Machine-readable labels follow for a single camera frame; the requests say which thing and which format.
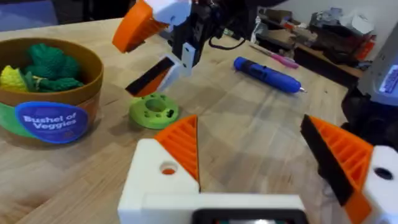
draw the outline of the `blue pen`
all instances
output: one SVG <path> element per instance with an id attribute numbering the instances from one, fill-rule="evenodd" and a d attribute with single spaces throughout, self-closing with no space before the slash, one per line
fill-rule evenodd
<path id="1" fill-rule="evenodd" d="M 259 65 L 248 59 L 238 57 L 234 61 L 234 67 L 236 70 L 244 72 L 286 93 L 296 93 L 298 91 L 307 92 L 301 87 L 301 83 L 293 77 L 275 71 L 269 67 Z"/>

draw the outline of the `green plastic ring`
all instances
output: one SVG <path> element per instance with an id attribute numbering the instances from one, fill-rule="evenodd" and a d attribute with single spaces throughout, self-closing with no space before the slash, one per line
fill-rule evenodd
<path id="1" fill-rule="evenodd" d="M 178 106 L 167 96 L 153 93 L 132 100 L 130 118 L 149 129 L 164 129 L 177 120 Z"/>

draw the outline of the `screen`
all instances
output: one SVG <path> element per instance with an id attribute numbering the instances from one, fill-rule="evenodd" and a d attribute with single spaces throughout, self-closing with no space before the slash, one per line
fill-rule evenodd
<path id="1" fill-rule="evenodd" d="M 227 220 L 215 221 L 215 224 L 294 224 L 294 222 L 287 222 L 282 220 Z"/>

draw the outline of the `ribbed orange surface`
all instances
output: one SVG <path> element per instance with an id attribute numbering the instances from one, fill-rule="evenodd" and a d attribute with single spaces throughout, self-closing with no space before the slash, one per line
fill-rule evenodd
<path id="1" fill-rule="evenodd" d="M 196 115 L 181 119 L 159 132 L 155 139 L 199 182 L 197 122 Z"/>
<path id="2" fill-rule="evenodd" d="M 127 52 L 167 26 L 168 24 L 155 21 L 152 8 L 143 0 L 138 0 L 124 16 L 112 43 L 121 52 Z"/>
<path id="3" fill-rule="evenodd" d="M 373 146 L 340 127 L 312 116 L 310 119 L 344 170 L 351 185 L 362 191 Z"/>

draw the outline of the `green toy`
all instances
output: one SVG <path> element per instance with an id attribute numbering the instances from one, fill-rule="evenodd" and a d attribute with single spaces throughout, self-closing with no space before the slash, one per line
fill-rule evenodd
<path id="1" fill-rule="evenodd" d="M 11 91 L 31 91 L 32 82 L 26 80 L 18 68 L 7 65 L 0 75 L 0 87 Z"/>
<path id="2" fill-rule="evenodd" d="M 45 44 L 36 44 L 28 50 L 33 65 L 25 72 L 34 76 L 57 80 L 59 78 L 76 78 L 80 71 L 78 62 L 63 53 L 62 50 Z"/>
<path id="3" fill-rule="evenodd" d="M 82 87 L 83 84 L 74 78 L 60 78 L 58 80 L 48 80 L 46 78 L 35 79 L 38 91 L 42 93 L 51 93 L 55 91 L 72 90 Z"/>
<path id="4" fill-rule="evenodd" d="M 129 115 L 137 124 L 150 129 L 164 129 L 178 118 L 178 106 L 165 95 L 153 93 L 132 100 Z"/>

